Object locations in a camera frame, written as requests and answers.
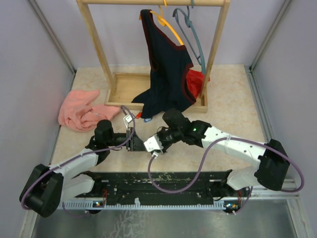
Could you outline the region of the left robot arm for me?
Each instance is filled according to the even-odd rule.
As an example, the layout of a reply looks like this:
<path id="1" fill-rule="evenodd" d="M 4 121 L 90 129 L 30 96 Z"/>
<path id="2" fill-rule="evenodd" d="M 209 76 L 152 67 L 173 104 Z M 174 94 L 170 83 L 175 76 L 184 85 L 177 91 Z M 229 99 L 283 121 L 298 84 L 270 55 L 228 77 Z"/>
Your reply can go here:
<path id="1" fill-rule="evenodd" d="M 128 151 L 145 151 L 134 128 L 115 133 L 109 120 L 99 121 L 94 136 L 78 155 L 58 165 L 39 164 L 33 169 L 19 197 L 23 208 L 46 218 L 60 203 L 76 196 L 101 197 L 102 178 L 89 169 L 102 163 L 111 150 L 122 146 Z"/>

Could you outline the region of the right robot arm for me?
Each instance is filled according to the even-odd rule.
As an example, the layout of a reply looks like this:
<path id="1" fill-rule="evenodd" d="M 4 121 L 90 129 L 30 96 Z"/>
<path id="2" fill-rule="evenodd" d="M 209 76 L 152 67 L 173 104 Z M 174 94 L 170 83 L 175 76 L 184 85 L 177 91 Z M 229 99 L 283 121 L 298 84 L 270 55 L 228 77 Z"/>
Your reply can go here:
<path id="1" fill-rule="evenodd" d="M 162 119 L 167 126 L 155 135 L 159 150 L 166 151 L 172 144 L 182 141 L 221 151 L 249 164 L 249 167 L 229 173 L 221 184 L 225 195 L 233 196 L 242 188 L 258 184 L 273 191 L 282 190 L 290 163 L 285 159 L 287 154 L 279 141 L 271 139 L 264 143 L 235 137 L 208 122 L 190 121 L 176 109 L 165 112 Z"/>

